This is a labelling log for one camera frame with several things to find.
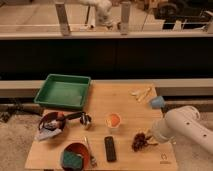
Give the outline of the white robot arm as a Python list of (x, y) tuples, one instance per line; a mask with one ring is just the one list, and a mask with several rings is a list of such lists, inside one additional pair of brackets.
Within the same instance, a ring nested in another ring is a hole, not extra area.
[(213, 154), (213, 131), (200, 124), (199, 119), (200, 113), (193, 106), (171, 109), (163, 118), (153, 123), (151, 134), (159, 143), (166, 143), (177, 132)]

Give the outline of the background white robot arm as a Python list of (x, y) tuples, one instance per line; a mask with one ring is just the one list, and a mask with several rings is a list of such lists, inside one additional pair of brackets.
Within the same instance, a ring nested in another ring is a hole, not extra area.
[(77, 0), (81, 5), (92, 6), (98, 14), (98, 21), (102, 26), (111, 27), (110, 10), (112, 2), (110, 0)]

